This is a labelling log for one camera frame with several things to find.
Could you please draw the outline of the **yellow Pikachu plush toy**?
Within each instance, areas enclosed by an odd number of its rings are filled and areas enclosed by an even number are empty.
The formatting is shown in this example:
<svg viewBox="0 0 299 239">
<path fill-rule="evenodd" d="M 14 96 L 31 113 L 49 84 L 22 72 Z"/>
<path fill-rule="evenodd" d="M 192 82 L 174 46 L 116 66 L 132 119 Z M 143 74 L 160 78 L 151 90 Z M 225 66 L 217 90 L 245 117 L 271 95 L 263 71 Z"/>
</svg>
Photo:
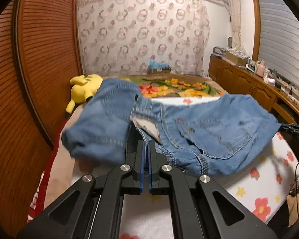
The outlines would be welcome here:
<svg viewBox="0 0 299 239">
<path fill-rule="evenodd" d="M 66 116 L 72 114 L 76 105 L 88 102 L 101 87 L 103 78 L 97 74 L 83 74 L 70 80 L 70 102 L 66 107 Z"/>
</svg>

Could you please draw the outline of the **grey window roller shutter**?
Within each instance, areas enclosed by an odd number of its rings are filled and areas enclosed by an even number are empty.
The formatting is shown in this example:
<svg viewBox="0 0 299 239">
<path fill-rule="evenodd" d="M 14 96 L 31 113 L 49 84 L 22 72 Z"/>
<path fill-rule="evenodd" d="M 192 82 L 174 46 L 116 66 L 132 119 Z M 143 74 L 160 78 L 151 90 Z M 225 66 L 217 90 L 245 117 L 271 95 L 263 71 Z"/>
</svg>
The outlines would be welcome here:
<svg viewBox="0 0 299 239">
<path fill-rule="evenodd" d="M 259 60 L 299 88 L 299 21 L 283 0 L 259 0 Z"/>
</svg>

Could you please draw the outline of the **blue denim jeans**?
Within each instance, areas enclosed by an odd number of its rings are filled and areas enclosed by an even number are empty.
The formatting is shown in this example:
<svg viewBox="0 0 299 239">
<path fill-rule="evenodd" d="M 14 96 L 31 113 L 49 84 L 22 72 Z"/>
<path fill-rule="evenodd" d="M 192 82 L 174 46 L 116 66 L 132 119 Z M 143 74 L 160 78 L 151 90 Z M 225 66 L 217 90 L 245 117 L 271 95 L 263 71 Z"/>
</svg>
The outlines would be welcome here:
<svg viewBox="0 0 299 239">
<path fill-rule="evenodd" d="M 248 95 L 171 105 L 145 98 L 130 81 L 106 79 L 61 140 L 73 158 L 112 165 L 124 163 L 133 139 L 153 140 L 168 164 L 187 174 L 224 176 L 248 166 L 279 129 Z"/>
</svg>

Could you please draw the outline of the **beige bed cover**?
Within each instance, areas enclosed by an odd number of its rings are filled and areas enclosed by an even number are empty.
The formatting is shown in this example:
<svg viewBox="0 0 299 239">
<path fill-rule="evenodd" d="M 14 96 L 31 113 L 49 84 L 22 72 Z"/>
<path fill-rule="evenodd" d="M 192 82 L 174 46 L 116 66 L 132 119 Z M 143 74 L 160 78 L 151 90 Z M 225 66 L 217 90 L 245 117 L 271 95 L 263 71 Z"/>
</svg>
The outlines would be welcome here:
<svg viewBox="0 0 299 239">
<path fill-rule="evenodd" d="M 75 160 L 71 158 L 70 153 L 63 146 L 61 134 L 63 130 L 70 128 L 73 124 L 74 121 L 68 119 L 57 135 L 57 143 L 53 151 L 54 158 L 49 173 L 44 208 L 49 206 L 71 186 Z"/>
</svg>

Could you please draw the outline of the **pink thermos bottle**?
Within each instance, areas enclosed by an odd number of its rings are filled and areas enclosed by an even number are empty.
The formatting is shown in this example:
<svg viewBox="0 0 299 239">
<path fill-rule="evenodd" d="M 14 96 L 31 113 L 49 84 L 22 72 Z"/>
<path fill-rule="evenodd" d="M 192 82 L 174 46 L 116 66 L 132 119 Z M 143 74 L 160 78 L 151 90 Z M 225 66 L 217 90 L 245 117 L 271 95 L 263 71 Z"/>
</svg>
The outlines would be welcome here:
<svg viewBox="0 0 299 239">
<path fill-rule="evenodd" d="M 263 77 L 265 72 L 266 66 L 264 61 L 257 61 L 255 73 L 256 75 Z"/>
</svg>

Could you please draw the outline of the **cardboard box on sideboard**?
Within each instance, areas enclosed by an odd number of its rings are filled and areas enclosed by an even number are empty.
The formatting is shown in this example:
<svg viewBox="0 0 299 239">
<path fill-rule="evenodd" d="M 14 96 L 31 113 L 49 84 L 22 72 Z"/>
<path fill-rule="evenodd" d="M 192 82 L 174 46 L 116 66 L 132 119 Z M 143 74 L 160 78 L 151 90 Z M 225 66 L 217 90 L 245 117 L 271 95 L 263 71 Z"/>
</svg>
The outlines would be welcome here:
<svg viewBox="0 0 299 239">
<path fill-rule="evenodd" d="M 247 64 L 247 59 L 242 59 L 230 52 L 226 52 L 225 58 L 236 66 L 245 66 Z"/>
</svg>

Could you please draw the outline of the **patterned lace curtain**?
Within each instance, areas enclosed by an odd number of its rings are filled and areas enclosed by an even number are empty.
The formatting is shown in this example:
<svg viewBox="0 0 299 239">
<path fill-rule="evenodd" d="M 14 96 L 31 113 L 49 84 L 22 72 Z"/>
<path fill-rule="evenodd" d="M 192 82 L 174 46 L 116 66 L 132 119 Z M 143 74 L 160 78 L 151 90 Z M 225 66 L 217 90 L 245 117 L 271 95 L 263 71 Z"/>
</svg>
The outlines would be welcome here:
<svg viewBox="0 0 299 239">
<path fill-rule="evenodd" d="M 146 74 L 151 63 L 203 75 L 209 40 L 203 0 L 78 0 L 83 71 Z"/>
</svg>

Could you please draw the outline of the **wooden sideboard cabinet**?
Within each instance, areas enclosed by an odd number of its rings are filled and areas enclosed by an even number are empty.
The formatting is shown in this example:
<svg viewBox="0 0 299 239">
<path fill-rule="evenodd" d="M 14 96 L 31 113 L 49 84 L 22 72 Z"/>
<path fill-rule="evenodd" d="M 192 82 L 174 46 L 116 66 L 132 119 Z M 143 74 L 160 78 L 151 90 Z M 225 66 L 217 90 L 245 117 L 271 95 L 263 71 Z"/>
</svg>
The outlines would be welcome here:
<svg viewBox="0 0 299 239">
<path fill-rule="evenodd" d="M 259 76 L 210 56 L 209 76 L 231 94 L 249 94 L 282 123 L 299 123 L 299 106 Z"/>
</svg>

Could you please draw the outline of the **brown floral blanket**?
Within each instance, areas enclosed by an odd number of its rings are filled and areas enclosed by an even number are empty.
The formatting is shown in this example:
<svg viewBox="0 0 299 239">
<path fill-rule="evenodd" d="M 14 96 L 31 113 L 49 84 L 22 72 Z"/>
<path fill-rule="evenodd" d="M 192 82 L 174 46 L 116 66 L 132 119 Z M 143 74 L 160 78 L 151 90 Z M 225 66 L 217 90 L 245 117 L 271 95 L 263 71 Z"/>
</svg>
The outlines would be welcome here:
<svg viewBox="0 0 299 239">
<path fill-rule="evenodd" d="M 209 77 L 183 74 L 148 74 L 119 76 L 136 84 L 146 98 L 220 97 L 226 91 Z"/>
</svg>

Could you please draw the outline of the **cardboard box with blue bag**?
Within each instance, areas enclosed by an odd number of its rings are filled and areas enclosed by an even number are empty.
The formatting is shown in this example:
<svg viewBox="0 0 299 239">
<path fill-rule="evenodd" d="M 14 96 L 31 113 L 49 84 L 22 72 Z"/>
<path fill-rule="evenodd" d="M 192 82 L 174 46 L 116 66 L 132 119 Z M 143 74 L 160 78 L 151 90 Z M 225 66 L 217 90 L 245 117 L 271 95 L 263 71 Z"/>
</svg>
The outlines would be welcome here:
<svg viewBox="0 0 299 239">
<path fill-rule="evenodd" d="M 154 60 L 149 61 L 149 73 L 157 74 L 157 73 L 171 73 L 171 68 L 168 64 L 158 63 Z"/>
</svg>

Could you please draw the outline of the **white floral bed sheet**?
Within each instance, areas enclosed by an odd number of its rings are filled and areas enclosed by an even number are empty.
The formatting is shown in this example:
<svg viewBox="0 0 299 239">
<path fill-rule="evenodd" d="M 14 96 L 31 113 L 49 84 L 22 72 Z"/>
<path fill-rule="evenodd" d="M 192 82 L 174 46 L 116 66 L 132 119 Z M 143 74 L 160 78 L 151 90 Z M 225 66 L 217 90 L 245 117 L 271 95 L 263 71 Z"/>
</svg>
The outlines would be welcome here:
<svg viewBox="0 0 299 239">
<path fill-rule="evenodd" d="M 299 187 L 299 164 L 285 136 L 277 133 L 264 151 L 244 170 L 217 178 L 236 200 L 278 231 L 296 223 L 299 197 L 290 195 Z M 122 208 L 120 238 L 173 238 L 167 195 L 126 195 Z"/>
</svg>

